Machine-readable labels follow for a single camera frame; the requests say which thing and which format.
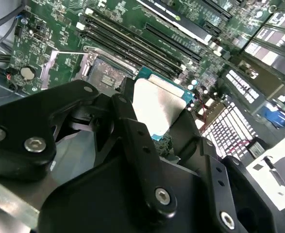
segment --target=green circuit board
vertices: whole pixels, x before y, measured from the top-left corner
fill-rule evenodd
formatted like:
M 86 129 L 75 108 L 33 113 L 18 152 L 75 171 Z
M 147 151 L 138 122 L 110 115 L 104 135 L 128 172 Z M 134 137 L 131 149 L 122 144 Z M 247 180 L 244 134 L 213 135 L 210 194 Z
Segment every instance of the green circuit board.
M 231 55 L 240 51 L 270 15 L 268 7 L 279 3 L 279 0 L 272 0 L 269 3 L 256 2 L 249 4 L 246 8 L 237 5 L 233 0 L 216 0 L 214 2 L 232 15 L 230 20 L 224 21 L 214 15 L 210 9 L 204 8 L 200 1 L 171 0 L 167 5 L 200 27 L 203 27 L 205 22 L 209 22 L 219 28 L 220 45 Z M 94 15 L 101 22 L 112 27 L 120 25 L 124 35 L 132 33 L 141 40 L 148 41 L 158 51 L 180 61 L 188 70 L 188 75 L 183 76 L 181 80 L 183 87 L 187 87 L 192 79 L 212 85 L 217 79 L 216 74 L 225 66 L 223 58 L 210 52 L 206 45 L 173 27 L 137 0 L 30 0 L 25 8 L 28 12 L 26 16 L 28 23 L 26 25 L 18 23 L 18 33 L 16 33 L 14 52 L 10 62 L 10 67 L 15 70 L 25 66 L 35 70 L 36 78 L 30 81 L 25 80 L 20 73 L 12 77 L 12 80 L 21 86 L 25 93 L 33 94 L 41 90 L 42 69 L 49 60 L 52 50 L 79 52 L 84 45 L 89 45 L 109 51 L 101 43 L 81 36 L 76 28 L 86 8 L 94 10 Z M 199 60 L 193 61 L 187 53 L 181 52 L 165 40 L 145 30 L 146 24 L 158 29 L 167 38 L 177 41 L 188 51 L 196 54 Z M 44 31 L 33 33 L 38 31 L 38 25 L 40 30 L 43 28 Z M 79 54 L 59 54 L 49 71 L 48 88 L 74 79 L 80 70 L 81 59 L 82 56 Z M 171 75 L 168 78 L 173 80 L 176 77 Z

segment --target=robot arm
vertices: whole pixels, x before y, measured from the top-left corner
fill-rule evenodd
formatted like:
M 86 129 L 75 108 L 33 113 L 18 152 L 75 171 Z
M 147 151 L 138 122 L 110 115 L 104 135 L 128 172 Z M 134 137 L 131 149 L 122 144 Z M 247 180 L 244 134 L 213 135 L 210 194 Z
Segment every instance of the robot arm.
M 35 182 L 56 143 L 94 131 L 94 169 L 58 187 L 37 230 L 57 232 L 273 232 L 285 217 L 235 158 L 221 162 L 184 110 L 170 128 L 178 165 L 160 160 L 131 105 L 134 82 L 111 98 L 74 81 L 0 107 L 0 176 Z

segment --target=metal plate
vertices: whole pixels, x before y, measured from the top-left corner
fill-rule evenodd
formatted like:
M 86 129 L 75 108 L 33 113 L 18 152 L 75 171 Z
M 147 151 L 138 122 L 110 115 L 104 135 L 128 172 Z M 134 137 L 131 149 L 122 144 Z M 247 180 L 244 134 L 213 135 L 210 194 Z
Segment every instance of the metal plate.
M 163 136 L 185 106 L 183 99 L 146 79 L 138 79 L 135 83 L 134 111 L 153 138 Z

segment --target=motherboard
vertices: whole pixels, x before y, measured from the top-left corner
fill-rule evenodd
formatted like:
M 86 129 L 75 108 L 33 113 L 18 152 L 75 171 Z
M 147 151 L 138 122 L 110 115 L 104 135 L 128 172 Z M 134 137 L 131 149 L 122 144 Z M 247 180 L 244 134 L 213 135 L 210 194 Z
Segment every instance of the motherboard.
M 202 92 L 215 84 L 224 67 L 234 66 L 229 58 L 243 49 L 271 15 L 271 6 L 278 4 L 279 0 L 31 0 L 15 31 L 12 80 L 33 94 L 87 79 L 90 68 L 82 74 L 81 68 L 86 68 L 81 64 L 85 52 L 93 50 L 95 57 L 107 57 L 109 67 L 119 67 L 118 75 L 113 68 L 101 74 L 116 77 L 113 87 L 148 67 L 190 91 Z

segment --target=ram slot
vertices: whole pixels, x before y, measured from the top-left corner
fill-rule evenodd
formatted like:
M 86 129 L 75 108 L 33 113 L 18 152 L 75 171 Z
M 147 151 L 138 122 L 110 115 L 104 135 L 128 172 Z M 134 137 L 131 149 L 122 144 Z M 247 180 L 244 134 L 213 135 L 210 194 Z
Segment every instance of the ram slot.
M 168 66 L 166 63 L 163 63 L 161 60 L 158 60 L 154 56 L 150 56 L 149 53 L 146 53 L 145 51 L 141 50 L 139 47 L 135 46 L 135 44 L 128 43 L 127 41 L 123 40 L 122 38 L 118 37 L 118 35 L 115 35 L 106 29 L 102 28 L 101 26 L 97 25 L 96 23 L 89 24 L 91 26 L 91 31 L 100 34 L 101 36 L 105 37 L 106 40 L 114 40 L 117 41 L 118 45 L 121 46 L 124 50 L 130 51 L 132 54 L 139 56 L 144 61 L 156 64 L 158 69 L 161 70 L 167 70 L 170 74 L 173 76 L 177 76 L 178 73 L 176 70 L 173 70 Z
M 165 67 L 169 67 L 170 70 L 173 70 L 175 73 L 180 74 L 182 72 L 182 69 L 175 63 L 172 63 L 171 61 L 167 60 L 166 58 L 160 56 L 159 54 L 151 51 L 150 49 L 144 47 L 140 43 L 134 41 L 127 35 L 122 34 L 120 31 L 112 28 L 111 26 L 105 24 L 104 22 L 94 18 L 90 17 L 88 20 L 85 21 L 85 25 L 87 27 L 93 25 L 98 28 L 102 28 L 106 30 L 106 32 L 109 32 L 110 35 L 113 35 L 114 39 L 117 39 L 118 41 L 124 41 L 128 44 L 130 44 L 132 47 L 135 47 L 137 50 L 143 52 L 144 54 L 147 54 L 149 58 L 153 58 L 156 62 L 165 64 Z
M 154 34 L 155 36 L 161 38 L 166 43 L 170 44 L 171 46 L 174 46 L 176 49 L 184 53 L 185 55 L 189 56 L 192 60 L 196 61 L 197 63 L 200 62 L 201 57 L 196 54 L 195 52 L 191 51 L 189 48 L 184 46 L 183 44 L 167 37 L 163 32 L 158 30 L 157 28 L 153 27 L 152 25 L 146 23 L 146 28 L 148 32 Z
M 107 39 L 107 37 L 103 36 L 102 33 L 97 34 L 95 32 L 90 31 L 85 33 L 84 36 L 96 42 L 100 46 L 112 51 L 114 54 L 118 55 L 122 60 L 129 61 L 130 63 L 134 64 L 136 67 L 146 66 L 166 77 L 175 76 L 174 74 L 168 72 L 167 70 L 164 70 L 162 67 L 158 66 L 157 64 L 151 63 L 148 60 L 144 58 L 142 59 L 140 56 L 133 54 L 130 50 L 124 48 L 122 45 L 115 43 L 115 41 Z
M 161 56 L 170 62 L 176 64 L 176 66 L 180 66 L 182 62 L 175 58 L 173 55 L 162 51 L 159 47 L 156 45 L 150 43 L 148 40 L 144 39 L 143 37 L 137 35 L 136 33 L 132 32 L 128 28 L 124 27 L 123 25 L 116 23 L 115 21 L 112 21 L 109 17 L 105 16 L 104 14 L 100 13 L 99 11 L 94 10 L 93 18 L 95 20 L 98 20 L 99 22 L 106 23 L 109 26 L 112 26 L 116 30 L 120 31 L 121 33 L 126 34 L 126 36 L 129 36 L 134 41 L 139 41 L 141 46 L 146 47 L 147 49 L 151 50 L 153 53 L 155 53 L 157 56 Z

